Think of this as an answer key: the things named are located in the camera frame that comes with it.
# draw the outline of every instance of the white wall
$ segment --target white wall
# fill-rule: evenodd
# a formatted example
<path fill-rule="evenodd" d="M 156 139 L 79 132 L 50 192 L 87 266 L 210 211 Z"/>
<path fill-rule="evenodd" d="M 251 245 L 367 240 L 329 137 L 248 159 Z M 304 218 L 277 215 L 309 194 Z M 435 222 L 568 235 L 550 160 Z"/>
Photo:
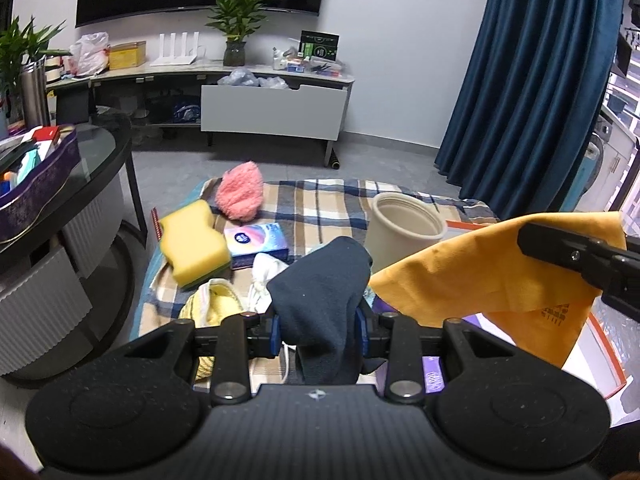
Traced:
<path fill-rule="evenodd" d="M 356 84 L 346 129 L 439 146 L 462 85 L 486 0 L 322 0 L 320 17 L 270 13 L 247 43 L 248 62 L 268 62 L 271 49 L 288 46 L 300 30 L 340 35 L 338 57 Z M 51 43 L 63 48 L 81 34 L 106 30 L 111 43 L 147 40 L 158 54 L 160 32 L 200 30 L 206 56 L 221 59 L 224 38 L 204 27 L 206 11 L 157 13 L 74 29 L 76 0 L 14 0 L 22 22 L 67 27 Z"/>

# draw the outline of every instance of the plaid blanket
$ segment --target plaid blanket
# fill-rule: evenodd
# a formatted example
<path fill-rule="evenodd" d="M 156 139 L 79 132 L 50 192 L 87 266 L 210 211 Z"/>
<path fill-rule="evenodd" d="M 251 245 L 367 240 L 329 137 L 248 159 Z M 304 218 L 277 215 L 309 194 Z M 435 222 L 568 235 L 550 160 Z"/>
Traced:
<path fill-rule="evenodd" d="M 224 218 L 215 204 L 220 178 L 198 186 L 181 206 L 202 198 L 215 214 L 214 228 L 238 225 Z M 477 224 L 495 223 L 489 207 L 477 200 L 457 200 L 412 191 L 393 184 L 371 180 L 297 180 L 267 182 L 264 199 L 252 223 L 278 222 L 289 243 L 289 263 L 305 256 L 319 244 L 338 236 L 350 236 L 364 243 L 370 204 L 378 193 L 393 191 L 422 200 L 445 219 Z M 251 283 L 251 269 L 236 270 L 232 277 L 236 289 L 246 295 Z M 143 292 L 136 309 L 130 339 L 151 332 L 178 317 L 193 290 L 181 290 L 174 282 L 170 266 L 156 248 L 149 263 Z M 252 363 L 252 389 L 263 382 L 280 382 L 284 359 L 256 359 Z"/>

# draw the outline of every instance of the round coffee table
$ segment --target round coffee table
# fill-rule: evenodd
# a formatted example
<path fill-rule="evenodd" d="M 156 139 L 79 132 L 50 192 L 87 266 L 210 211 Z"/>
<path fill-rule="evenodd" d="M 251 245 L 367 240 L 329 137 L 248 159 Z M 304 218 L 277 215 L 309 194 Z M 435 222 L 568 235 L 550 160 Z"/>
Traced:
<path fill-rule="evenodd" d="M 108 349 L 134 291 L 118 232 L 146 243 L 128 117 L 107 110 L 76 129 L 81 162 L 34 225 L 0 244 L 0 375 L 18 386 L 38 387 Z M 122 166 L 139 227 L 122 219 Z"/>

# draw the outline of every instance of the screw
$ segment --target screw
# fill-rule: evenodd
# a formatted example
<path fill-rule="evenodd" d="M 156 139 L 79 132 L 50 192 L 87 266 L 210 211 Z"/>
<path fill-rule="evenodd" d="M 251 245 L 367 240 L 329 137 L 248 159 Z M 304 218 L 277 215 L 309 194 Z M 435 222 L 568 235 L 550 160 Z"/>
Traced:
<path fill-rule="evenodd" d="M 415 397 L 422 392 L 422 387 L 415 381 L 396 381 L 389 388 L 393 394 L 403 399 Z"/>
<path fill-rule="evenodd" d="M 239 399 L 246 393 L 246 386 L 233 381 L 227 381 L 226 383 L 217 384 L 213 392 L 221 399 Z"/>

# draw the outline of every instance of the potted plant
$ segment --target potted plant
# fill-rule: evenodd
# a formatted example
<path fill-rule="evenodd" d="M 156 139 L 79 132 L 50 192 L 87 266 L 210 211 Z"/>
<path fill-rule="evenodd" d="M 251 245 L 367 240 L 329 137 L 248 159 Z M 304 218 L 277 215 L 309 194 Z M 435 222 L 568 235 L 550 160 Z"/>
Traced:
<path fill-rule="evenodd" d="M 264 1 L 216 0 L 216 6 L 209 8 L 212 16 L 207 27 L 216 28 L 226 36 L 225 66 L 244 65 L 244 38 L 258 30 L 260 22 L 266 19 Z"/>
<path fill-rule="evenodd" d="M 27 26 L 20 28 L 20 17 L 16 16 L 7 30 L 0 32 L 1 90 L 9 104 L 6 111 L 9 123 L 23 118 L 21 78 L 44 78 L 44 57 L 68 54 L 64 50 L 49 50 L 49 41 L 62 30 L 64 22 L 55 28 L 48 25 L 35 30 L 33 20 L 32 16 Z"/>

